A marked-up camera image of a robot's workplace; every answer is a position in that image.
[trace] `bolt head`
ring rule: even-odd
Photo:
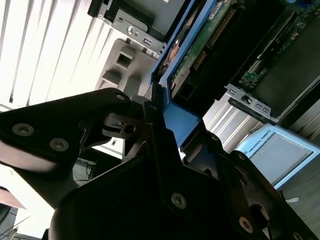
[[[126,29],[126,32],[129,34],[129,35],[132,35],[134,34],[135,32],[135,28],[133,26],[129,26],[127,29]]]
[[[18,123],[12,127],[12,132],[21,137],[31,136],[34,131],[34,127],[28,123]]]
[[[50,147],[57,152],[64,152],[69,148],[69,143],[67,140],[56,137],[52,139],[49,143]]]
[[[239,224],[247,233],[252,234],[254,232],[254,228],[251,223],[244,216],[239,218]]]
[[[187,201],[185,197],[178,192],[172,194],[171,201],[173,205],[175,205],[179,209],[185,209],[187,207]]]

